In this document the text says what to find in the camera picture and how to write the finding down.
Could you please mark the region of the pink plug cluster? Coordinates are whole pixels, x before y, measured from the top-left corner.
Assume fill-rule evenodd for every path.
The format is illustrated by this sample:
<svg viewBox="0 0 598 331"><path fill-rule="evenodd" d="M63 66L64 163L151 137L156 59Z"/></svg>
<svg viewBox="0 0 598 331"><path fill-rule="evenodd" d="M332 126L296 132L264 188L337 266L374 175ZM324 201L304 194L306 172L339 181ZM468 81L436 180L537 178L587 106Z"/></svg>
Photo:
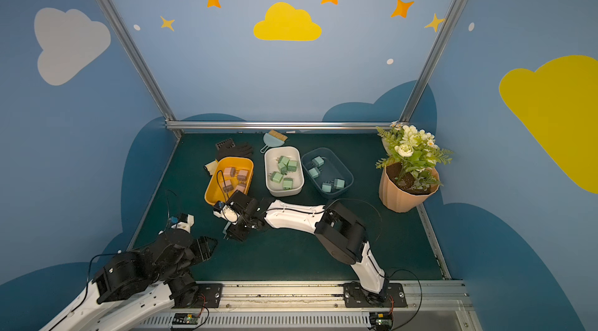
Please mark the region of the pink plug cluster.
<svg viewBox="0 0 598 331"><path fill-rule="evenodd" d="M222 188L223 192L229 193L229 192L233 191L234 186L232 184L232 181L230 179L227 179L221 183L221 188Z"/></svg>

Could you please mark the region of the blue plug cluster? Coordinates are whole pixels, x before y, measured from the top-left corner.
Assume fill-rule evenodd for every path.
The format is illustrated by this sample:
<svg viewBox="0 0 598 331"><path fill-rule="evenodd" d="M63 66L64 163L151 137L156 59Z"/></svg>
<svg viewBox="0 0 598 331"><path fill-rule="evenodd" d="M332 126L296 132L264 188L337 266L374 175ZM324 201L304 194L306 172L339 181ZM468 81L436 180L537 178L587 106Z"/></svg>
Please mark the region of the blue plug cluster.
<svg viewBox="0 0 598 331"><path fill-rule="evenodd" d="M321 190L322 190L322 192L325 192L325 193L331 193L333 190L333 186L331 184L325 182L322 184Z"/></svg>

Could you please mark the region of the pink plug front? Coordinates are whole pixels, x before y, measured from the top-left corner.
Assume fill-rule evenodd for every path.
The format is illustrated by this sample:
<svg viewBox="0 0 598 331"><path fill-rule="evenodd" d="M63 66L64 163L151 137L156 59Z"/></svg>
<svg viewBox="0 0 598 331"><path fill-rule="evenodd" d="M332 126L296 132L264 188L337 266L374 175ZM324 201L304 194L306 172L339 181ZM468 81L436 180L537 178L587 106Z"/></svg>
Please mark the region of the pink plug front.
<svg viewBox="0 0 598 331"><path fill-rule="evenodd" d="M244 194L246 194L246 193L247 193L247 188L248 188L248 187L247 187L247 185L246 185L246 184L244 184L244 183L239 183L239 184L236 186L235 190L236 190L236 191L239 191L239 192L242 192L242 193L244 193Z"/></svg>

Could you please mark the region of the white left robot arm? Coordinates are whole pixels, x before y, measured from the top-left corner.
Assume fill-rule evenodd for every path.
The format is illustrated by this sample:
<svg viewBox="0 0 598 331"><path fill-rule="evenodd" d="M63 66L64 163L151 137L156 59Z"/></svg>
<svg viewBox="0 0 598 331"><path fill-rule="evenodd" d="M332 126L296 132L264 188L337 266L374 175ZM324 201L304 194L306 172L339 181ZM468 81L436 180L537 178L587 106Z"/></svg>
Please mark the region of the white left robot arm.
<svg viewBox="0 0 598 331"><path fill-rule="evenodd" d="M200 299L190 268L211 258L217 240L169 228L143 248L116 254L43 330L130 330L157 312Z"/></svg>

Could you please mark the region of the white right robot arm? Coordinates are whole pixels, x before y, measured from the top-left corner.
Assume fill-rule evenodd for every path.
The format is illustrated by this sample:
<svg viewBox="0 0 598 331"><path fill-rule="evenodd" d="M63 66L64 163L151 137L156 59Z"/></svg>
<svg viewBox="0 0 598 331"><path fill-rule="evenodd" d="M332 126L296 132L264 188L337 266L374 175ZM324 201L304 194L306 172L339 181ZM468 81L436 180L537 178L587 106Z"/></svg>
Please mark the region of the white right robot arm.
<svg viewBox="0 0 598 331"><path fill-rule="evenodd" d="M330 256L353 269L365 296L376 301L386 298L389 280L373 255L366 226L339 200L302 206L274 198L257 200L236 191L227 201L217 201L213 214L226 220L225 237L239 242L250 231L264 228L312 234Z"/></svg>

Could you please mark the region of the yellow storage box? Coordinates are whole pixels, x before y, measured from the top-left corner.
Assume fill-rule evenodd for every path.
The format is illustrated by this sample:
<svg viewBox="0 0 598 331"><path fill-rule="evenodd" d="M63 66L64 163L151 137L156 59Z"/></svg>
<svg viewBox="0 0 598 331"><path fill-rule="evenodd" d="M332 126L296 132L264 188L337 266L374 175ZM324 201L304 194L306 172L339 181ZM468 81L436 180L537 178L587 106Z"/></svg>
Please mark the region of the yellow storage box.
<svg viewBox="0 0 598 331"><path fill-rule="evenodd" d="M235 191L248 194L254 163L248 158L226 157L220 160L206 189L204 199L210 206L226 202Z"/></svg>

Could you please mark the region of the white storage box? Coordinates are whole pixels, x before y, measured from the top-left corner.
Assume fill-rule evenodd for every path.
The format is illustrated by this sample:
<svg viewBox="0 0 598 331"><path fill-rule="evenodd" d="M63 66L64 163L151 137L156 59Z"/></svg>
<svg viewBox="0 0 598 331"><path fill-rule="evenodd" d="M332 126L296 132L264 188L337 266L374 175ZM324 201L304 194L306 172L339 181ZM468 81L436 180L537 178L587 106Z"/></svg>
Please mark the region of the white storage box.
<svg viewBox="0 0 598 331"><path fill-rule="evenodd" d="M264 155L266 187L275 197L295 196L302 191L305 179L300 152L295 147L277 147Z"/></svg>

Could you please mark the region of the transparent blue storage box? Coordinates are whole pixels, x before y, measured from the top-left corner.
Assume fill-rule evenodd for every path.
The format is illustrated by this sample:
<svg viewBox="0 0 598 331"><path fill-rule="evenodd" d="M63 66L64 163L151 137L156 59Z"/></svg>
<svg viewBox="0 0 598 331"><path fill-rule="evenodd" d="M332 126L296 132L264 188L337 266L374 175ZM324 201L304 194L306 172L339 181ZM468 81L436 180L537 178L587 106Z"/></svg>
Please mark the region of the transparent blue storage box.
<svg viewBox="0 0 598 331"><path fill-rule="evenodd" d="M318 168L321 172L318 178L313 179L309 174L308 170L310 168L315 167L311 160L317 156L320 156L324 159L325 163L322 167ZM336 156L336 154L326 147L319 147L310 152L307 152L301 156L301 165L308 175L308 179L311 183L316 187L318 192L325 198L331 200L339 197L343 193L347 192L351 186L354 184L354 176L347 168L347 166L341 161L341 159ZM329 183L333 186L333 181L336 178L342 178L346 182L346 186L344 189L336 190L333 187L331 193L322 192L321 186L323 183Z"/></svg>

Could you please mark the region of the black rubber glove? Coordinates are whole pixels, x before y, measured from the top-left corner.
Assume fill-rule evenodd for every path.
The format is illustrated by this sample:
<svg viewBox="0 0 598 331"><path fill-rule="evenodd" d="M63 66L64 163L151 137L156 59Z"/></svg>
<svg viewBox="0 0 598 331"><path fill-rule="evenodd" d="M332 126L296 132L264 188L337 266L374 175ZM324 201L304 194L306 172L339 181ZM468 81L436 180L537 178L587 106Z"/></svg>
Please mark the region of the black rubber glove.
<svg viewBox="0 0 598 331"><path fill-rule="evenodd" d="M232 138L228 138L216 144L216 160L224 158L251 158L254 153L253 146L249 143L236 144Z"/></svg>

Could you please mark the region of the light blue dustpan brush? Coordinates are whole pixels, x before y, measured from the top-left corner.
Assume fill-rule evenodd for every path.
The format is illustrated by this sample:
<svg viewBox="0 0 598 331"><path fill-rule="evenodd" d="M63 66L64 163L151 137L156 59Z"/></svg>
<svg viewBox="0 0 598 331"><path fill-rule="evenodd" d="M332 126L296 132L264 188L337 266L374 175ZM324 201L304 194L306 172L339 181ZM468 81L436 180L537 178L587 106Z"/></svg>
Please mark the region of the light blue dustpan brush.
<svg viewBox="0 0 598 331"><path fill-rule="evenodd" d="M276 130L270 130L263 136L264 146L260 150L262 154L266 153L271 148L282 147L287 141L287 136Z"/></svg>

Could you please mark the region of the pink ribbed flower pot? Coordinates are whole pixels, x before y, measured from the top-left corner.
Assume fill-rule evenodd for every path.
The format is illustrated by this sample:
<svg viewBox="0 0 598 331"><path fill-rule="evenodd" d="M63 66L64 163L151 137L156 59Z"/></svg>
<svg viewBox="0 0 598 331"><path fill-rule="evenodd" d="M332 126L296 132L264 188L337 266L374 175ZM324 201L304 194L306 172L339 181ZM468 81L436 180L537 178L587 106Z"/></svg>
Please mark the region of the pink ribbed flower pot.
<svg viewBox="0 0 598 331"><path fill-rule="evenodd" d="M406 192L394 183L394 178L399 173L400 164L393 164L388 168L384 168L378 188L378 196L382 204L396 213L409 212L439 190L440 185L433 185L427 194L411 194Z"/></svg>

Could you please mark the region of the artificial green white plant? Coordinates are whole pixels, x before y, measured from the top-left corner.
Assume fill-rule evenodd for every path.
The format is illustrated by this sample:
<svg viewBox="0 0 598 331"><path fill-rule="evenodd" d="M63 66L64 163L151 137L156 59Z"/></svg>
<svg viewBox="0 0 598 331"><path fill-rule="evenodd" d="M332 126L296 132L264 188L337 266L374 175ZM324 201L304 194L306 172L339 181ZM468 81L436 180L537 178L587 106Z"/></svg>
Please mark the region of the artificial green white plant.
<svg viewBox="0 0 598 331"><path fill-rule="evenodd" d="M385 171L397 168L398 173L389 178L399 189L412 195L428 195L440 186L433 171L438 164L450 164L453 152L439 147L433 134L400 122L392 122L388 128L378 127L377 133L388 150L376 167Z"/></svg>

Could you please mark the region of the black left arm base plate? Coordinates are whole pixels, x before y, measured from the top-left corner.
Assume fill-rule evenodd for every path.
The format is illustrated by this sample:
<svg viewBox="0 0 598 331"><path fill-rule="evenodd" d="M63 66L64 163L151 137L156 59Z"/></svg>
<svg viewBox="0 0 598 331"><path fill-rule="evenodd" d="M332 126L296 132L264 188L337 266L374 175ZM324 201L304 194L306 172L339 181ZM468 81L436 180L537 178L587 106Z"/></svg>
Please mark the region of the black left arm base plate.
<svg viewBox="0 0 598 331"><path fill-rule="evenodd" d="M217 309L220 306L224 285L220 283L168 284L174 309Z"/></svg>

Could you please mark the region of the aluminium frame rail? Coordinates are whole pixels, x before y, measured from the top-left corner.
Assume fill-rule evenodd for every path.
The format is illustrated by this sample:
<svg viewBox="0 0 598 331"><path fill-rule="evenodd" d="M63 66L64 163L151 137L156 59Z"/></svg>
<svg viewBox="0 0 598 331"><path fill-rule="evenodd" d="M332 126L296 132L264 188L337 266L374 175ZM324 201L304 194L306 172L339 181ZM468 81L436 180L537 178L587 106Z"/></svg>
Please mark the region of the aluminium frame rail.
<svg viewBox="0 0 598 331"><path fill-rule="evenodd" d="M167 120L170 130L375 130L389 122L207 122Z"/></svg>

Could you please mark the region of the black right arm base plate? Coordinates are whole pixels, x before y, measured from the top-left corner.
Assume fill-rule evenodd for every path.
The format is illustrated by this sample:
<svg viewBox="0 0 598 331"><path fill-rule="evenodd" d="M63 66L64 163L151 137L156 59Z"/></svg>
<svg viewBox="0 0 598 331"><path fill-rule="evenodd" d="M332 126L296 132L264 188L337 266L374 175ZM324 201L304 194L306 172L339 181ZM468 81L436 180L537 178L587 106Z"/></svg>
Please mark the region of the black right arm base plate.
<svg viewBox="0 0 598 331"><path fill-rule="evenodd" d="M403 285L386 281L380 293L370 292L356 281L343 284L343 297L347 308L407 308Z"/></svg>

